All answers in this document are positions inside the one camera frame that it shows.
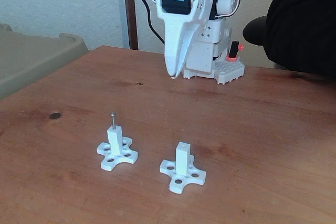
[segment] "hole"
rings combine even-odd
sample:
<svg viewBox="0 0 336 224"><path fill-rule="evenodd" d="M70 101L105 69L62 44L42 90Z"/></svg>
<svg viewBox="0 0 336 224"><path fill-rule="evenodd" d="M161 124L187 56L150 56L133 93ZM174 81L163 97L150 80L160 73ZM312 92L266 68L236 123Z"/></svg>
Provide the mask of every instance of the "hole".
<svg viewBox="0 0 336 224"><path fill-rule="evenodd" d="M55 120L55 119L58 119L60 117L61 117L61 113L55 112L55 113L50 114L49 118L52 119L52 120Z"/></svg>

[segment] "white block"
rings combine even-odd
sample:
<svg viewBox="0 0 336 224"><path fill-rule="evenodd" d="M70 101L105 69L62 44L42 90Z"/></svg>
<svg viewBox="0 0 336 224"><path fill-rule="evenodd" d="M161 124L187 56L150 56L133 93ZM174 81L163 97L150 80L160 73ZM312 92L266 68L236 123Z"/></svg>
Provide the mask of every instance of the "white block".
<svg viewBox="0 0 336 224"><path fill-rule="evenodd" d="M176 173L187 175L190 163L190 144L179 142L176 148Z"/></svg>
<svg viewBox="0 0 336 224"><path fill-rule="evenodd" d="M120 126L109 127L107 130L107 137L109 139L109 143L111 144L112 154L120 154L122 152L122 130Z"/></svg>

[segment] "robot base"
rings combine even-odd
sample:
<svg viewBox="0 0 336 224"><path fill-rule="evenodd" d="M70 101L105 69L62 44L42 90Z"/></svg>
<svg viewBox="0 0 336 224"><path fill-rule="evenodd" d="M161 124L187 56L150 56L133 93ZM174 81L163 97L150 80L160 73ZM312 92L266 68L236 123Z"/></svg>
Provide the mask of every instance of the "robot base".
<svg viewBox="0 0 336 224"><path fill-rule="evenodd" d="M218 84L225 84L231 82L234 79L238 79L240 76L244 75L245 66L241 61L237 60L236 62L228 62L226 60L215 62L212 67L211 74L203 74L192 72L188 69L183 69L183 77L190 79L193 76L200 76L206 78L216 79Z"/></svg>

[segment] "red button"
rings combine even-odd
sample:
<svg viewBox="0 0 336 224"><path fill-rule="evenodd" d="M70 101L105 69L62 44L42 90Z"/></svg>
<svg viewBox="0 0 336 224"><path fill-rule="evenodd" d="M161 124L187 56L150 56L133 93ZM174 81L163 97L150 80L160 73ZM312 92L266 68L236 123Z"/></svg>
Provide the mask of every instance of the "red button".
<svg viewBox="0 0 336 224"><path fill-rule="evenodd" d="M238 51L243 51L243 50L244 50L244 44L239 44Z"/></svg>

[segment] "gray plastic tray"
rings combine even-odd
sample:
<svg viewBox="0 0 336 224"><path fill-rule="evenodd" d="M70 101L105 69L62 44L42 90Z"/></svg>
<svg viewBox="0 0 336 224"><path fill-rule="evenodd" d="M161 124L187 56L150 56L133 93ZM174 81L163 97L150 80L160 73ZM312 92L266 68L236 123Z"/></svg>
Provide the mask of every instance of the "gray plastic tray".
<svg viewBox="0 0 336 224"><path fill-rule="evenodd" d="M0 100L87 52L76 35L26 36L0 24Z"/></svg>

